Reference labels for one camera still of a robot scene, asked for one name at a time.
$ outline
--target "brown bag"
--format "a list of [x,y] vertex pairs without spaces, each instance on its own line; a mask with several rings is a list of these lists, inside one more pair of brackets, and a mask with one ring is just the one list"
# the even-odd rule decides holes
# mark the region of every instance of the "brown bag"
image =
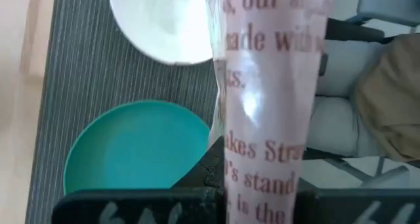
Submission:
[[420,35],[401,35],[356,86],[357,109],[387,155],[420,159]]

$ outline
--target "white bowl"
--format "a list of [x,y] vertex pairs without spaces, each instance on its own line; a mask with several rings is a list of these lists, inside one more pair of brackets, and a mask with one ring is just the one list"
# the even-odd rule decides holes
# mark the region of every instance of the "white bowl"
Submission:
[[205,0],[110,0],[127,39],[164,64],[188,65],[212,57]]

